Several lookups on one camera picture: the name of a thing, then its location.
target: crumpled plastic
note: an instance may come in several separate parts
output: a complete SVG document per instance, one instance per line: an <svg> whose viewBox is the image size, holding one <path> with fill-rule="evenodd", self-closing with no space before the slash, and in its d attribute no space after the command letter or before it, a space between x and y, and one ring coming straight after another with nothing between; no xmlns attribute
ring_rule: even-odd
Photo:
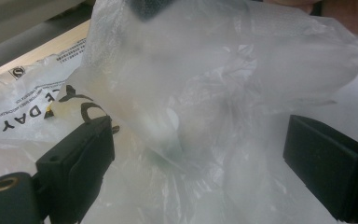
<svg viewBox="0 0 358 224"><path fill-rule="evenodd" d="M97 1L59 94L120 125L83 223L337 223L284 163L285 112L356 77L358 36L288 7L148 2ZM54 102L52 120L81 122L76 104Z"/></svg>

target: white plastic bag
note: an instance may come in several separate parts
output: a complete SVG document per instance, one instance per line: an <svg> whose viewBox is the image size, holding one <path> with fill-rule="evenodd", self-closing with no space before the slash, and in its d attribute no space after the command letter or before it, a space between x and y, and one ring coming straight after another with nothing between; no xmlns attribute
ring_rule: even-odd
<svg viewBox="0 0 358 224"><path fill-rule="evenodd" d="M121 127L84 223L336 223L285 165L287 116L276 113L324 104L354 79L358 36L242 0L142 4L97 2L82 66L58 97L71 86ZM84 101L54 102L33 129L64 137ZM19 139L0 146L32 165L18 151L35 140Z"/></svg>
<svg viewBox="0 0 358 224"><path fill-rule="evenodd" d="M86 40L0 75L0 175L35 172L34 162L78 123L44 119L61 85L78 68Z"/></svg>

